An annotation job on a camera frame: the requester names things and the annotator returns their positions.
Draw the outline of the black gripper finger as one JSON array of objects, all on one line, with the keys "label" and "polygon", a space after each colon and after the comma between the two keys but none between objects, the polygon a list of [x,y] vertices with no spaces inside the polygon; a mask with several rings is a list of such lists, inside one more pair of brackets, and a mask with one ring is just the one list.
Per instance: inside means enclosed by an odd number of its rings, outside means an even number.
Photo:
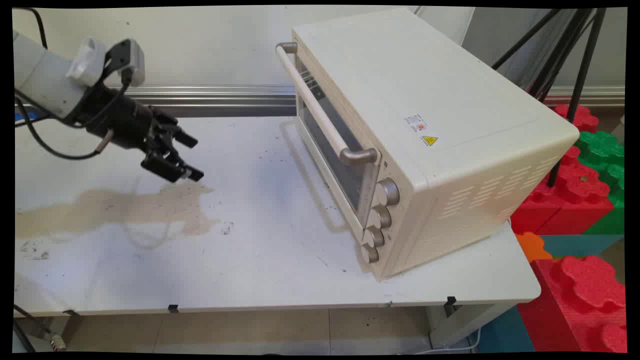
[{"label": "black gripper finger", "polygon": [[187,164],[172,145],[145,144],[141,151],[144,153],[142,168],[168,182],[175,183],[180,179],[199,182],[205,176],[203,171]]},{"label": "black gripper finger", "polygon": [[178,125],[178,119],[167,112],[151,107],[151,125],[150,136],[153,141],[165,144],[167,148],[173,146],[173,141],[178,141],[190,149],[198,144],[198,139],[189,135],[181,126]]}]

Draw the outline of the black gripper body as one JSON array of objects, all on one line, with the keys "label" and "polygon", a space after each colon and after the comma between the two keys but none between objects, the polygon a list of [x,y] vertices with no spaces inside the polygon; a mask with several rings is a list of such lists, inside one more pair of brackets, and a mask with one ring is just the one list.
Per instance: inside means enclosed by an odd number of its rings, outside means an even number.
[{"label": "black gripper body", "polygon": [[105,137],[108,130],[113,130],[112,143],[126,150],[137,149],[147,152],[147,135],[153,125],[167,124],[169,116],[150,105],[144,105],[130,96],[121,95],[114,105],[106,110],[98,120],[92,119],[100,113],[119,93],[117,89],[99,84],[83,99],[75,113],[75,122],[85,127],[87,132],[100,138]]}]

